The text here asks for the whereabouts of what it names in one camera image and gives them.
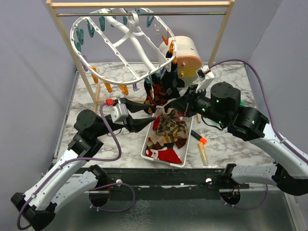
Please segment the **beige brown argyle sock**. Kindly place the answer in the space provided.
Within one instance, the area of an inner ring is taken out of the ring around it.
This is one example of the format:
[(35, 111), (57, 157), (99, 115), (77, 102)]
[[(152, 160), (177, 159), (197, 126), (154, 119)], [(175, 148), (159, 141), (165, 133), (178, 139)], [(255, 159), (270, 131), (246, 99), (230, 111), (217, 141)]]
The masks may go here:
[(188, 138), (188, 128), (186, 122), (181, 119), (175, 109), (168, 108), (160, 110), (159, 127), (156, 131), (152, 129), (149, 133), (146, 145), (150, 149), (160, 150), (163, 147), (173, 147), (178, 149), (185, 146)]

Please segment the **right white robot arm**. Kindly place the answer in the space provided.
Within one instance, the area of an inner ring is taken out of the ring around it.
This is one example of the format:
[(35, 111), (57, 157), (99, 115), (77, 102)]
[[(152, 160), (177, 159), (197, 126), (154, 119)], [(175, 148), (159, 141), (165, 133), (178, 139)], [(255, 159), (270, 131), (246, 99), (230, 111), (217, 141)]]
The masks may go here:
[(220, 82), (211, 87), (208, 98), (205, 92), (197, 92), (196, 88), (196, 85), (189, 86), (183, 96), (169, 101), (165, 108), (173, 108), (184, 117), (200, 114), (233, 136), (259, 147), (275, 161), (270, 166), (228, 164), (221, 176), (224, 187), (259, 183), (276, 186), (294, 196), (307, 194), (307, 155), (279, 140), (269, 119), (259, 110), (242, 106), (239, 89)]

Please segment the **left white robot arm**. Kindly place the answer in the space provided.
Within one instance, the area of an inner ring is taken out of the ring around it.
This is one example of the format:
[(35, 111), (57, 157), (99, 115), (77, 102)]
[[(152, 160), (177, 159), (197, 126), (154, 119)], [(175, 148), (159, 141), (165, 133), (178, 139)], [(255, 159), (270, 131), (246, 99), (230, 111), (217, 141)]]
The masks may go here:
[[(69, 143), (60, 160), (26, 192), (17, 192), (11, 202), (19, 211), (17, 228), (24, 231), (33, 228), (41, 231), (55, 215), (80, 194), (89, 190), (110, 187), (106, 172), (92, 165), (77, 179), (71, 177), (89, 161), (113, 162), (122, 155), (122, 149), (114, 132), (125, 128), (129, 132), (143, 130), (154, 119), (134, 119), (130, 113), (152, 108), (151, 104), (137, 103), (127, 98), (107, 99), (101, 104), (99, 114), (92, 110), (81, 111), (74, 124), (76, 135)], [(102, 148), (99, 137), (110, 134), (117, 146), (118, 154), (113, 158), (99, 159), (95, 155)]]

